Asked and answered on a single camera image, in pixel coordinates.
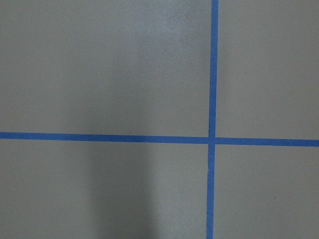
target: blue tape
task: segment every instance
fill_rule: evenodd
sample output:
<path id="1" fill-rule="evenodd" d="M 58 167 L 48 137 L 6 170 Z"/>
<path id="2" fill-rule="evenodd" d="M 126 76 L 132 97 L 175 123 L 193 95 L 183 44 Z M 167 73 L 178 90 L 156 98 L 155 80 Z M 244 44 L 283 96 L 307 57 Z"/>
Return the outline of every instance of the blue tape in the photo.
<path id="1" fill-rule="evenodd" d="M 216 136 L 216 95 L 217 95 L 217 41 L 218 41 L 218 0 L 212 0 L 210 32 L 210 76 L 209 76 L 209 125 L 208 125 L 208 174 L 207 174 L 207 219 L 206 238 L 213 239 L 214 228 L 214 171 Z"/>
<path id="2" fill-rule="evenodd" d="M 276 138 L 216 138 L 216 144 L 319 147 L 319 140 Z"/>
<path id="3" fill-rule="evenodd" d="M 208 144 L 207 137 L 0 132 L 0 139 Z"/>

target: gray surface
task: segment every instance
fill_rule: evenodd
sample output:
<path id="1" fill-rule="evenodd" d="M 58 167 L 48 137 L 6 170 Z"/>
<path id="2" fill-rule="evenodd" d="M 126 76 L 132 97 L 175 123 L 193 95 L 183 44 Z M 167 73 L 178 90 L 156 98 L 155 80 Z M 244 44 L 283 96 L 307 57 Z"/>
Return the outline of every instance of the gray surface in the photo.
<path id="1" fill-rule="evenodd" d="M 210 0 L 1 0 L 0 131 L 206 136 Z"/>
<path id="2" fill-rule="evenodd" d="M 205 238 L 206 145 L 1 140 L 0 149 L 0 238 Z"/>
<path id="3" fill-rule="evenodd" d="M 318 0 L 221 0 L 217 135 L 319 138 Z"/>
<path id="4" fill-rule="evenodd" d="M 319 238 L 319 148 L 216 149 L 214 239 Z"/>

